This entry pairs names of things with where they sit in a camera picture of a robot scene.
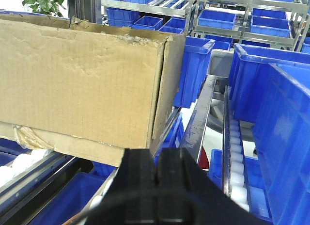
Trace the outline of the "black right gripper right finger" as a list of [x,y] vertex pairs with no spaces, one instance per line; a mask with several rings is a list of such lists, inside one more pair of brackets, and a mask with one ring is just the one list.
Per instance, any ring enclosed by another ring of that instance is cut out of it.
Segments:
[[267,224],[225,195],[185,148],[163,148],[156,170],[155,196],[160,224]]

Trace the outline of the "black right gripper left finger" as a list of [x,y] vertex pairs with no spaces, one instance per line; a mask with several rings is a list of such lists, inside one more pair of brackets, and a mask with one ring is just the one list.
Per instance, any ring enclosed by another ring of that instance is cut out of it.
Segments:
[[154,225],[154,163],[148,149],[126,149],[110,188],[87,225]]

